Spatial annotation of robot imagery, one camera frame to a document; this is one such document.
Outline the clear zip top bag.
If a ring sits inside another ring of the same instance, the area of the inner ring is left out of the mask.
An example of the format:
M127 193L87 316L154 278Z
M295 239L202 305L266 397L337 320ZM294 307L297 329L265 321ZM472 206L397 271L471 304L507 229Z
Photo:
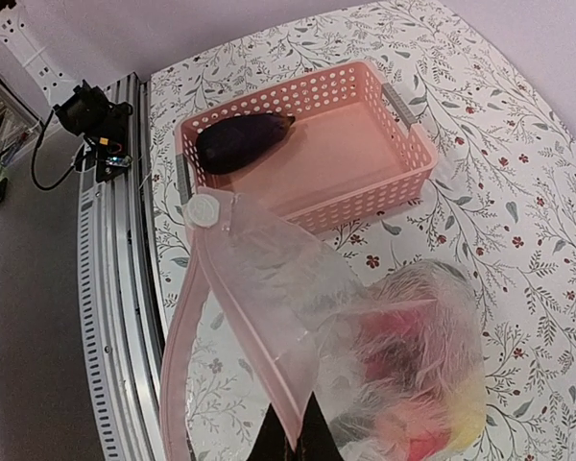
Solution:
M304 413L316 396L341 460L405 460L377 441L368 412L358 317L422 311L423 377L449 404L483 399L484 359L476 301L464 274L424 259L365 285L346 260L303 227L248 195L203 188L183 217L192 255L161 370L166 456L187 460L186 380L208 298L218 302L297 459Z

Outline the dark purple eggplant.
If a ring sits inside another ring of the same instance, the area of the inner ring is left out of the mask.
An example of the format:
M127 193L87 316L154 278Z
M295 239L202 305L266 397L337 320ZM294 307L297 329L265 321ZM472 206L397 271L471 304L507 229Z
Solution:
M296 117L279 113L234 116L205 128L195 146L202 169L225 175L265 155L288 134Z

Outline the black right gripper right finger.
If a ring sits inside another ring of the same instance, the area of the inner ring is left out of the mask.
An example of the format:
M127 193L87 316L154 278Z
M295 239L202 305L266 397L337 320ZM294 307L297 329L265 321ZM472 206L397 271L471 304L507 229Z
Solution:
M297 447L297 459L301 461L341 461L331 432L316 396L311 395L304 413Z

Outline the red cherry tomato bunch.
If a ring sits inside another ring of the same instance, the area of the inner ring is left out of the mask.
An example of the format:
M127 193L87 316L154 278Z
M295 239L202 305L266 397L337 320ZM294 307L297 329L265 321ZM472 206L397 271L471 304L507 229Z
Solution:
M358 317L359 361L365 366L373 433L384 449L405 460L440 453L451 436L444 391L420 375L426 365L425 318L418 309Z

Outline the yellow pepper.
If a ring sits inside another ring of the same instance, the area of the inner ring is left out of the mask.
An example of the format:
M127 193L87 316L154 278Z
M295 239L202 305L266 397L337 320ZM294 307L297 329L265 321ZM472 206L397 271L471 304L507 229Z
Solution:
M449 404L450 439L448 448L461 451L468 448L484 430L486 404L483 399L456 400Z

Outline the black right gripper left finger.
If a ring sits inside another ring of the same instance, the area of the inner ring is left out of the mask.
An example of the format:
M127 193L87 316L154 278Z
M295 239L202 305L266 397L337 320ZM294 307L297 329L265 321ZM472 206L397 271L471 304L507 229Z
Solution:
M291 449L284 429L270 405L253 444L253 461L286 461L291 459Z

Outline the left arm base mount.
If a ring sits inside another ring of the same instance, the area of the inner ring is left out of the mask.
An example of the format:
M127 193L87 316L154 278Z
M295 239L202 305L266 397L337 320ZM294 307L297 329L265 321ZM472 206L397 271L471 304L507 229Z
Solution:
M131 166L129 133L134 110L130 103L112 103L100 87L83 80L66 102L54 105L53 112L66 131L81 136L89 147L89 153L75 165L91 163L96 182L111 181Z

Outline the pink plastic basket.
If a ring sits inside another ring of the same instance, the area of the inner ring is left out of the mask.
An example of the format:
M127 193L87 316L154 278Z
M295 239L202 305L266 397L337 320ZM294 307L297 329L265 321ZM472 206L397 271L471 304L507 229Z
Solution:
M205 172L195 146L207 127L263 112L293 116L287 136L234 173ZM244 193L312 233L417 199L438 161L424 128L368 61L349 61L260 88L182 119L177 157L192 188Z

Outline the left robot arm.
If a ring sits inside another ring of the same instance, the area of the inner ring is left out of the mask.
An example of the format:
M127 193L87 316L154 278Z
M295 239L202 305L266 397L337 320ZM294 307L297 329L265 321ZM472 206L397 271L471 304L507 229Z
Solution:
M47 44L30 23L30 15L20 2L0 12L0 53L8 52L39 87L50 106L65 101L77 80L58 63Z

